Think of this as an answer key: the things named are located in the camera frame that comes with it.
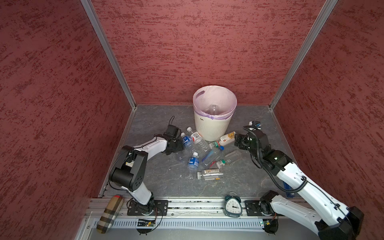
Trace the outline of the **green cap clear bottle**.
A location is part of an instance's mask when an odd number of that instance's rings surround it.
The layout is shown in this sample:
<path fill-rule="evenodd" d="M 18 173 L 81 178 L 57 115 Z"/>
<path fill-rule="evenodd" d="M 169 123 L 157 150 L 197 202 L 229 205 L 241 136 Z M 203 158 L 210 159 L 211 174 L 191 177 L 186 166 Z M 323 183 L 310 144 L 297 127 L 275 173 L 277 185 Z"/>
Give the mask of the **green cap clear bottle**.
<path fill-rule="evenodd" d="M 242 154 L 239 150 L 232 151 L 232 152 L 226 154 L 223 159 L 217 161 L 216 167 L 218 169 L 220 169 L 223 166 L 233 165 L 235 162 L 237 162 L 241 158 L 242 158 Z"/>

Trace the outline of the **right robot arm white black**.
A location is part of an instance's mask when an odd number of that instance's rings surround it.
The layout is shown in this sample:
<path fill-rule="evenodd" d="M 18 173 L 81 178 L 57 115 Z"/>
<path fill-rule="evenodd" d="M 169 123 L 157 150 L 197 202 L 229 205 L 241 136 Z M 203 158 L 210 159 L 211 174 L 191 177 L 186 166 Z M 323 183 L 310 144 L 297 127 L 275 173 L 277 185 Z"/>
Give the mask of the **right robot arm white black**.
<path fill-rule="evenodd" d="M 354 240 L 360 234 L 364 213 L 348 207 L 312 181 L 284 152 L 271 147 L 268 137 L 254 126 L 243 127 L 245 135 L 235 135 L 235 146 L 250 153 L 256 166 L 264 170 L 276 187 L 299 194 L 311 207 L 285 199 L 275 191 L 264 194 L 259 208 L 265 216 L 283 215 L 313 231 L 321 240 Z"/>

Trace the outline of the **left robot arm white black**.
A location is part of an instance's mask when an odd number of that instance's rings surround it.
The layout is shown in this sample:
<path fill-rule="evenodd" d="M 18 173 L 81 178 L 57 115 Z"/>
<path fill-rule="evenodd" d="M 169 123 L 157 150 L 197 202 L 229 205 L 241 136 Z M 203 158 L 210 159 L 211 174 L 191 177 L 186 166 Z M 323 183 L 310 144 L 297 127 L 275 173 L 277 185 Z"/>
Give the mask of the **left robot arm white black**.
<path fill-rule="evenodd" d="M 167 156 L 184 150 L 180 128 L 169 124 L 163 134 L 135 146 L 123 146 L 109 173 L 108 180 L 119 190 L 127 191 L 140 212 L 149 215 L 155 208 L 154 195 L 144 184 L 147 161 L 159 153 Z"/>

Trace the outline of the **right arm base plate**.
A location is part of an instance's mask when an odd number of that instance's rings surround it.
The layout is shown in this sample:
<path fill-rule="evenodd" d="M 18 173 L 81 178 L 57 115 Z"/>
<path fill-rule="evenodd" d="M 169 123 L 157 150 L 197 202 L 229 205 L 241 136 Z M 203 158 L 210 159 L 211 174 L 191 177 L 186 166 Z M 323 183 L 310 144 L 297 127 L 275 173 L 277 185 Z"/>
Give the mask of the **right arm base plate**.
<path fill-rule="evenodd" d="M 268 201 L 260 200 L 246 200 L 244 201 L 245 210 L 248 217 L 280 217 L 282 215 L 275 215 L 272 205 Z"/>

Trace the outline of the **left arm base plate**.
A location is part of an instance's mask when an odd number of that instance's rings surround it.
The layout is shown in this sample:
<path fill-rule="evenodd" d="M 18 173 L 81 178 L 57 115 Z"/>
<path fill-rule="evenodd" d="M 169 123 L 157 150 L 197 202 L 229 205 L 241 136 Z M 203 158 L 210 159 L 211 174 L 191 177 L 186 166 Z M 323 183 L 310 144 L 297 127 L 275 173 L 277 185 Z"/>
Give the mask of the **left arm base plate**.
<path fill-rule="evenodd" d="M 135 200 L 128 203 L 128 216 L 166 216 L 169 201 L 149 200 L 146 205 L 137 203 Z"/>

